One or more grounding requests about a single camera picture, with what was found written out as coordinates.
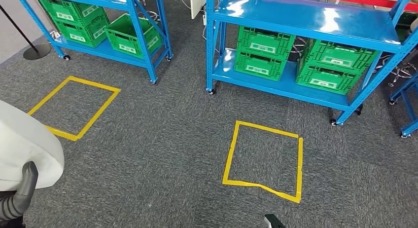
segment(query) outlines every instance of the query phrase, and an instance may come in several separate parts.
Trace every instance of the white label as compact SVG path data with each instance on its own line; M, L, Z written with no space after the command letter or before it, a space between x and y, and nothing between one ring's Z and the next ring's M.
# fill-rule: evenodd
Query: white label
M97 39L97 37L99 37L99 36L101 36L103 33L105 33L105 27L106 27L106 26L104 26L104 27L100 28L98 31L96 31L96 32L93 34L94 39Z
M83 11L83 17L86 17L87 15L94 12L98 8L99 8L99 6L96 6L96 5L92 5L92 6L88 7L86 10Z
M343 65L343 64L344 64L344 61L341 61L341 60L336 60L336 59L331 59L331 63L333 63L333 64Z
M57 12L57 17L62 18L62 19L66 19L66 20L70 20L70 21L74 21L74 18L71 15L60 13L60 12Z
M325 86L328 88L337 89L337 84L334 82L327 82L327 81L322 81L319 79L312 78L309 83L313 85Z
M337 64L337 65L345 66L345 67L351 67L353 65L353 61L347 61L343 59L334 59L334 58L330 58L326 56L321 61L324 63Z
M262 44L257 44L257 43L251 43L251 45L249 47L251 49L261 50L261 51L265 51L265 52L269 52L269 53L273 53L273 54L276 52L276 48L274 48L274 47L266 46L266 45L262 45Z
M150 49L157 41L159 40L158 36L155 36L148 44L146 44L146 47Z
M254 66L251 66L251 65L247 65L245 70L255 72L255 73L259 73L259 74L269 75L269 70L268 69L261 69L261 68L254 67Z
M137 53L137 51L134 48L130 48L130 47L127 47L127 46L121 45L121 44L119 44L119 49L131 52L131 53L134 53L134 54Z
M84 37L79 37L79 36L76 36L76 35L73 35L73 34L70 34L70 38L78 40L78 41L86 42L86 39Z

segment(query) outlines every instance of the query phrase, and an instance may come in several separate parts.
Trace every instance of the yellow tape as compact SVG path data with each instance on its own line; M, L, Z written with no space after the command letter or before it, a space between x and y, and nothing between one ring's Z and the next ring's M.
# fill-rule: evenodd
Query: yellow tape
M231 164L232 164L232 156L234 155L234 150L235 150L235 145L237 143L237 138L238 138L238 130L240 128L240 125L244 125L244 126L249 126L249 127L253 127L253 128L258 128L261 130L265 130L265 131L269 131L272 133L277 133L277 134L281 134L281 135L285 135L288 137L292 137L292 138L297 138L298 139L298 168L297 168L297 173L296 173L296 196L292 196L280 191L276 191L273 190L265 185L262 184L257 184L257 183L250 183L250 182L246 182L246 181L240 181L240 180L229 180L228 176L229 176L229 171L231 170ZM258 124L253 124L253 123L248 123L248 122L243 122L243 121L236 121L235 122L235 127L234 127L234 133L232 136L232 142L231 142L231 146L229 148L229 152L228 152L228 156L226 159L226 164L225 164L225 172L223 174L223 178L222 178L222 184L224 185L235 185L235 186L245 186L245 187L259 187L262 188L266 191L269 191L279 197L282 197L284 199L287 199L289 201L295 202L295 203L299 203L302 197L302 163L303 163L303 138L299 138L299 136L297 134L294 133L289 133L289 132L285 132L285 131L281 131L281 130L277 130L277 129L273 129L273 128L268 128L262 125L258 125Z
M281 130L278 130L278 129L269 128L269 127L266 127L266 126L262 126L262 125L258 125L258 124L254 124L254 123L248 123L248 122L244 122L244 121L237 121L237 122L240 125L249 126L249 127L253 127L253 128L258 128L258 129L261 129L261 130L281 134L281 135L292 137L292 138L299 138L299 135L294 134L294 133L289 133L289 132L281 131Z
M116 88L116 87L112 87L112 86L107 86L107 85L104 85L104 84L101 84L101 83L97 83L97 82L94 82L94 81L89 81L89 80L81 79L81 78L78 78L78 77L69 76L63 82L61 82L54 90L52 90L47 96L45 96L45 98L43 98L37 105L35 105L28 112L28 114L32 115L33 113L35 113L43 104L45 104L45 102L47 102L53 95L55 95L69 81L75 81L75 82L79 82L79 83L82 83L82 84L102 88L102 89L109 90L109 91L113 92L113 94L109 97L109 99L106 100L106 102L100 107L100 109L94 114L94 116L87 122L87 124L81 129L81 131L77 135L67 133L67 132L61 131L59 129L50 127L50 126L46 126L49 129L49 131L51 131L53 134L55 134L57 136L60 136L60 137L63 137L63 138L66 138L66 139L69 139L69 140L72 140L72 141L77 141L82 136L84 136L84 134L87 132L87 130L89 130L89 128L99 118L99 116L103 113L103 111L105 111L105 109L115 99L117 94L120 92L120 89Z

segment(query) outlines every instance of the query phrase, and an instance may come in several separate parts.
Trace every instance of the stacked crates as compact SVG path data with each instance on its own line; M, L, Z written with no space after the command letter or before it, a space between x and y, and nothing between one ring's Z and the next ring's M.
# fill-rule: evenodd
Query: stacked crates
M240 26L235 70L278 81L294 41L294 35Z
M161 36L152 24L145 18L139 17L145 43L151 54L162 45ZM143 53L138 45L138 38L129 14L125 13L114 20L105 29L106 35L114 50L143 58Z
M106 39L109 20L102 7L67 0L39 0L67 39L96 47Z
M310 39L299 60L296 83L345 95L369 68L377 53Z

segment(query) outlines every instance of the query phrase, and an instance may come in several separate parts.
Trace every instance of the gray carpet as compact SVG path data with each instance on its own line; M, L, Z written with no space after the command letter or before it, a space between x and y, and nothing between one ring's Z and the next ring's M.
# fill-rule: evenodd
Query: gray carpet
M0 99L26 112L69 75L121 88L83 138L59 138L64 174L36 191L28 227L261 228L267 213L289 228L418 227L418 136L398 136L408 118L401 102L387 104L392 89L382 84L342 127L328 123L338 112L252 89L218 83L210 96L201 20L179 0L165 6L175 57L158 67L156 85L141 68L74 51L68 62L18 53L0 65ZM227 46L236 35L229 25ZM72 83L34 117L77 132L108 96ZM300 204L222 185L235 120L305 139ZM294 194L296 150L290 138L243 127L230 179Z

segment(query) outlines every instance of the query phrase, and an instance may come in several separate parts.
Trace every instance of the caster wheel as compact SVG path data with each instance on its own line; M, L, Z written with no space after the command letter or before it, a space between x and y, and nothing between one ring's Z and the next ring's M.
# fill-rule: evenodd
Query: caster wheel
M331 126L337 126L338 125L337 121L335 119L332 119L329 122L330 122Z

